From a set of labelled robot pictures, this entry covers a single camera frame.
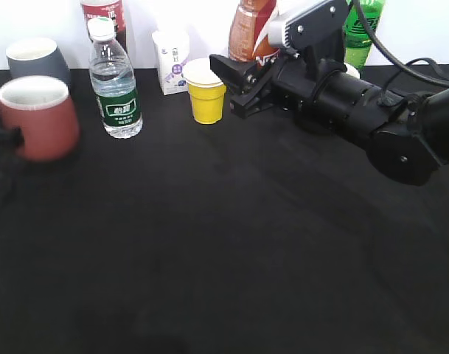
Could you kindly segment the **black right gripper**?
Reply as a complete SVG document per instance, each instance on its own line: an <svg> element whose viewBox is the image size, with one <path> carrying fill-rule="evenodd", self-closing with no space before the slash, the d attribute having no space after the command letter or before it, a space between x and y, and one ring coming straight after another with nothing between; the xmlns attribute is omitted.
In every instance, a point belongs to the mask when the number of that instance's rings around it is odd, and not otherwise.
<svg viewBox="0 0 449 354"><path fill-rule="evenodd" d="M268 71L268 64L241 62L222 55L209 56L210 69L231 90L231 113L241 119L286 108L302 128L350 135L352 75L333 60L310 68L303 59L284 55L269 69L270 79L258 92L251 90Z"/></svg>

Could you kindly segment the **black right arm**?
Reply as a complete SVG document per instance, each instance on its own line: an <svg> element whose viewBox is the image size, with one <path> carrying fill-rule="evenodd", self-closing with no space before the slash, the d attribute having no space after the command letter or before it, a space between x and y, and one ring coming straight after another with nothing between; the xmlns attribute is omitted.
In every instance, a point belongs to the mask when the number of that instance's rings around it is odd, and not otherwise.
<svg viewBox="0 0 449 354"><path fill-rule="evenodd" d="M262 68L222 55L209 62L240 118L286 108L363 149L378 172L402 184L426 184L449 165L449 88L400 95L347 74L338 61L291 55Z"/></svg>

